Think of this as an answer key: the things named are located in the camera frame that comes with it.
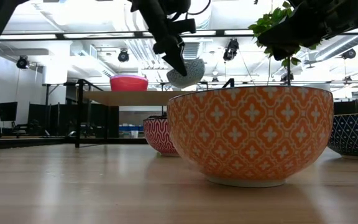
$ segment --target hanging planter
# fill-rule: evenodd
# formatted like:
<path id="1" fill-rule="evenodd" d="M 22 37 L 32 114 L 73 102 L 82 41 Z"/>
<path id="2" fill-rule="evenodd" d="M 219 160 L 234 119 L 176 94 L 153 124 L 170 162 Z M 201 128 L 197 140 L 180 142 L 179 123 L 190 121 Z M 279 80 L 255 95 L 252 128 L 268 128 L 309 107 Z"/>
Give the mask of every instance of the hanging planter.
<path id="1" fill-rule="evenodd" d="M 263 32 L 266 32 L 267 30 L 271 29 L 272 27 L 279 24 L 281 21 L 283 21 L 287 17 L 290 17 L 291 15 L 292 15 L 292 6 L 289 2 L 285 1 L 282 5 L 282 8 L 278 7 L 270 11 L 270 13 L 264 14 L 261 18 L 259 18 L 255 22 L 255 24 L 249 26 L 248 29 L 252 30 L 254 32 L 254 37 L 258 38 Z M 255 43 L 260 48 L 265 47 L 264 53 L 267 54 L 269 58 L 273 56 L 272 46 L 265 46 L 264 44 L 261 44 L 258 40 Z M 310 50 L 315 50 L 319 44 L 320 43 L 314 44 L 308 48 Z M 284 66 L 287 70 L 286 81 L 288 85 L 291 85 L 291 64 L 298 65 L 299 63 L 301 63 L 301 60 L 294 56 L 296 55 L 296 53 L 298 53 L 301 50 L 301 47 L 302 46 L 299 45 L 292 56 L 289 56 L 286 59 L 282 60 L 282 66 Z M 293 50 L 293 46 L 288 48 L 290 48 L 288 49 L 288 51 Z"/>

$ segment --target red bowl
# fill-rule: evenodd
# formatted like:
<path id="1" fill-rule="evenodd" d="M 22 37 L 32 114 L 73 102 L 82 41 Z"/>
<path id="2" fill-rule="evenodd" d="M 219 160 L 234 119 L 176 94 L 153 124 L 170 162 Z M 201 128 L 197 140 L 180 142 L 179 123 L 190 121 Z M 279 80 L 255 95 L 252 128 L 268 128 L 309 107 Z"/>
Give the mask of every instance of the red bowl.
<path id="1" fill-rule="evenodd" d="M 162 156 L 179 156 L 171 142 L 167 118 L 149 118 L 143 121 L 147 142 Z"/>
<path id="2" fill-rule="evenodd" d="M 116 75 L 110 78 L 111 91 L 146 91 L 149 81 L 137 75 Z"/>

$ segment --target wall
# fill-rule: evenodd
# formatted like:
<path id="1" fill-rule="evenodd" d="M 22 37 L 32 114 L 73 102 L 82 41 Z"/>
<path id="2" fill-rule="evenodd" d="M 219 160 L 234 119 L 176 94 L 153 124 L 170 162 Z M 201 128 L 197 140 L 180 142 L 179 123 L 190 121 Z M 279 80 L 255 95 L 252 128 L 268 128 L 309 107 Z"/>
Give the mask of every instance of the wall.
<path id="1" fill-rule="evenodd" d="M 42 86 L 42 72 L 20 70 L 16 63 L 0 57 L 0 103 L 18 102 L 16 124 L 26 124 L 29 104 L 44 104 L 46 88 Z M 0 122 L 0 127 L 11 127 L 11 122 Z"/>

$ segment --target white geometric pattern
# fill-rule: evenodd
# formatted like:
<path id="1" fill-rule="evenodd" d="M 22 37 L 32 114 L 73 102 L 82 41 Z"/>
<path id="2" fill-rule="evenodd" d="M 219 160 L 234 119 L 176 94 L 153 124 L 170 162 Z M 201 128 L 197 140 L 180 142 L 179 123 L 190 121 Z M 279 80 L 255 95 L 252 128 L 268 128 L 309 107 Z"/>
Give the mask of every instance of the white geometric pattern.
<path id="1" fill-rule="evenodd" d="M 334 116 L 328 147 L 345 156 L 358 156 L 358 114 Z"/>

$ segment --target red patterned bowl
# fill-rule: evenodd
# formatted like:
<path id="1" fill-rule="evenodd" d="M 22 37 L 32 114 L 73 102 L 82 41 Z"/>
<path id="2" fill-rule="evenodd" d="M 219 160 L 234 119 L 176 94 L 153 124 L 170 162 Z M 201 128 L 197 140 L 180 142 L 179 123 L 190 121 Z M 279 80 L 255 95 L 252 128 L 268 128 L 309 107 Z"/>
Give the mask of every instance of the red patterned bowl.
<path id="1" fill-rule="evenodd" d="M 327 146 L 333 95 L 298 86 L 200 91 L 168 102 L 179 155 L 215 183 L 273 187 L 311 165 Z"/>
<path id="2" fill-rule="evenodd" d="M 149 118 L 143 121 L 147 142 L 162 156 L 179 156 L 173 146 L 166 118 Z"/>

